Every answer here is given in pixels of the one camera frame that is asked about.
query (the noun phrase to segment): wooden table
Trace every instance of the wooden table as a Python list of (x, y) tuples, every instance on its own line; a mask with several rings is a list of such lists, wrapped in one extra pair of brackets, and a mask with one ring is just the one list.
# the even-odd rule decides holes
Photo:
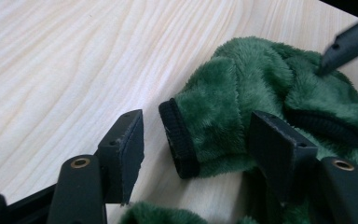
[[(324, 51), (356, 21), (316, 0), (0, 1), (0, 193), (14, 203), (52, 185), (64, 161), (92, 154), (121, 114), (143, 109), (131, 201), (233, 223), (249, 205), (246, 178), (181, 180), (158, 105), (232, 37)], [(358, 59), (341, 70), (358, 90)], [(125, 210), (109, 205), (109, 223)]]

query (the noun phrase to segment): fuzzy green plush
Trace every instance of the fuzzy green plush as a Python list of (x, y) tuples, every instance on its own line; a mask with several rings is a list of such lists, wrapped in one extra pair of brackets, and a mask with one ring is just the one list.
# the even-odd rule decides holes
[[(219, 47), (184, 88), (159, 107), (182, 178), (251, 171), (251, 113), (273, 114), (318, 147), (317, 158), (358, 163), (358, 92), (335, 71), (315, 74), (321, 55), (256, 37)], [(284, 211), (284, 223), (307, 223), (306, 204)]]

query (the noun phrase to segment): black elastic band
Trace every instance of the black elastic band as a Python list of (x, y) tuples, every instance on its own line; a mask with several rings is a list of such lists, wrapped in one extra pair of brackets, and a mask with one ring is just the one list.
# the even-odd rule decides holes
[(165, 127), (177, 173), (183, 179), (198, 176), (200, 164), (190, 133), (175, 100), (172, 98), (162, 103), (158, 111)]
[(358, 128), (342, 119), (321, 111), (289, 110), (287, 120), (291, 125), (318, 133), (350, 147), (358, 147)]

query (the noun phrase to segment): black plastic bracket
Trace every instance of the black plastic bracket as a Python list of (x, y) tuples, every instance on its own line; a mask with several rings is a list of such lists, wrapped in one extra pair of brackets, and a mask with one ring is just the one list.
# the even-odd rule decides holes
[(311, 223), (358, 224), (358, 165), (327, 157), (315, 173), (318, 185), (310, 193)]
[[(0, 224), (80, 223), (80, 219), (85, 220), (81, 223), (105, 223), (105, 203), (129, 202), (144, 159), (144, 148), (142, 110), (123, 114), (98, 145), (94, 156), (74, 157), (62, 166), (57, 185), (9, 206), (0, 195)], [(75, 166), (81, 166), (86, 159), (89, 163), (84, 168), (72, 167), (74, 160)]]
[(261, 111), (252, 113), (248, 142), (279, 202), (302, 203), (317, 147), (283, 120)]

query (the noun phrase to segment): green fleece fabric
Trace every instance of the green fleece fabric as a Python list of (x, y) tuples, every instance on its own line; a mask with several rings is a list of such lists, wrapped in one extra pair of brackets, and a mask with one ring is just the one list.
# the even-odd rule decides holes
[[(320, 58), (256, 37), (219, 47), (173, 97), (200, 163), (199, 177), (255, 167), (246, 151), (254, 110), (284, 120), (285, 110), (320, 111), (358, 129), (358, 92), (339, 72), (316, 76)], [(318, 158), (340, 156), (358, 163), (358, 149), (297, 130), (319, 148)]]
[[(121, 217), (119, 224), (207, 224), (208, 222), (197, 214), (185, 209), (170, 209), (155, 206), (151, 203), (140, 202)], [(257, 224), (250, 217), (238, 221), (238, 224)]]

